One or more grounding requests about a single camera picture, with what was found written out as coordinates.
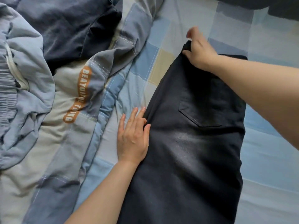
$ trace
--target orange label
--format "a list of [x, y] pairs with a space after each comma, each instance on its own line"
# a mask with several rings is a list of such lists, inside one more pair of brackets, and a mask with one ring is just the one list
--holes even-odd
[[88, 66], [84, 66], [80, 71], [77, 88], [78, 88], [78, 97], [76, 97], [74, 104], [64, 115], [63, 121], [65, 123], [75, 122], [79, 112], [86, 105], [88, 99], [88, 84], [92, 75], [92, 70]]

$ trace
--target hand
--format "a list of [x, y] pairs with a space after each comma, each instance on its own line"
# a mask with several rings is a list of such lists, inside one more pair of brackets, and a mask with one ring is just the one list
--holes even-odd
[[195, 67], [204, 71], [209, 71], [210, 64], [217, 57], [217, 52], [208, 43], [198, 27], [192, 27], [187, 32], [187, 38], [191, 38], [191, 52], [184, 50], [182, 53], [189, 59]]
[[139, 163], [145, 158], [149, 146], [150, 124], [143, 129], [147, 120], [143, 117], [145, 107], [136, 116], [138, 108], [134, 108], [124, 129], [126, 115], [123, 114], [118, 126], [117, 155], [118, 161]]

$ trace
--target person's left hand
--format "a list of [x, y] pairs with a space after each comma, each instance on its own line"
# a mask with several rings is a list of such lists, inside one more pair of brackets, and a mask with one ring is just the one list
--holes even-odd
[[125, 114], [122, 115], [118, 126], [117, 155], [118, 161], [139, 163], [145, 158], [149, 145], [150, 124], [143, 126], [147, 120], [143, 118], [145, 107], [136, 116], [138, 108], [134, 108], [124, 129]]

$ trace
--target person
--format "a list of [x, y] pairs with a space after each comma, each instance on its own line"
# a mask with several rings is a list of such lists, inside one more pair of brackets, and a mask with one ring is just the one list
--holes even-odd
[[[192, 27], [191, 52], [183, 54], [195, 67], [221, 78], [236, 94], [299, 149], [299, 69], [217, 55], [216, 51]], [[92, 192], [65, 224], [115, 224], [131, 179], [148, 148], [150, 124], [134, 108], [124, 129], [125, 115], [120, 119], [118, 162], [109, 175]]]

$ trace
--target pants leg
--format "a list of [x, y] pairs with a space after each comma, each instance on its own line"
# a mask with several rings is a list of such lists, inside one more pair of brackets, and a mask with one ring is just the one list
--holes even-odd
[[223, 81], [180, 54], [145, 112], [148, 154], [118, 224], [234, 223], [243, 184], [245, 107]]

